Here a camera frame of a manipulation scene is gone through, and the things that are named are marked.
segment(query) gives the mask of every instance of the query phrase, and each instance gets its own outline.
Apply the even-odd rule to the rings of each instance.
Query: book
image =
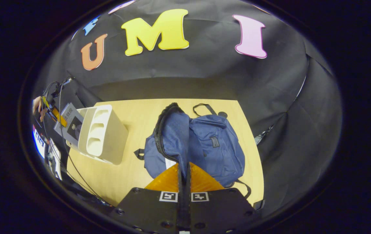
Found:
[[[56,122],[54,130],[62,136],[64,139],[69,141],[72,145],[79,145],[80,131],[83,124],[83,116],[77,111],[72,103],[68,103],[63,111],[61,116],[67,121],[67,126],[63,127],[59,121]]]

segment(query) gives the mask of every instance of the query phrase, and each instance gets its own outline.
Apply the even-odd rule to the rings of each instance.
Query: backpack label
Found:
[[[212,136],[210,139],[212,140],[213,148],[220,146],[219,141],[217,140],[217,137]]]

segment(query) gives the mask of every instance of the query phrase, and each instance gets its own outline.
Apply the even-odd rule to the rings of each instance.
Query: table surface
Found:
[[[245,154],[245,172],[239,179],[252,189],[252,194],[248,197],[249,203],[253,204],[262,200],[264,181],[259,153],[245,114],[236,100],[139,99],[98,102],[95,106],[112,105],[113,111],[129,133],[123,159],[119,165],[103,163],[83,156],[74,149],[70,150],[70,157],[74,165],[88,185],[114,206],[122,201],[131,188],[147,186],[153,179],[144,168],[144,161],[138,160],[134,151],[145,147],[145,139],[152,134],[158,116],[172,102],[177,102],[179,107],[191,118],[198,117],[193,112],[193,106],[199,103],[210,104],[217,113],[220,111],[227,113],[227,119],[235,130]],[[205,106],[197,107],[196,111],[200,115],[210,114]],[[79,184],[86,186],[70,160],[67,160],[67,170]],[[246,187],[242,184],[235,183],[233,187],[239,189],[243,195],[247,192]]]

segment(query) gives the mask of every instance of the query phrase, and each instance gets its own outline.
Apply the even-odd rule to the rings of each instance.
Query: white organizer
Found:
[[[67,145],[93,159],[119,165],[122,161],[128,130],[111,105],[78,109],[84,117],[78,146]]]

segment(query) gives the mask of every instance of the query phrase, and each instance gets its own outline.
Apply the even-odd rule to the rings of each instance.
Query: yellow letter m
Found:
[[[153,50],[157,39],[162,34],[160,49],[186,49],[188,41],[184,39],[183,18],[188,14],[186,9],[171,9],[161,13],[154,25],[151,27],[141,18],[130,20],[122,25],[126,30],[126,41],[128,49],[126,56],[142,53],[142,46],[138,40],[148,49]]]

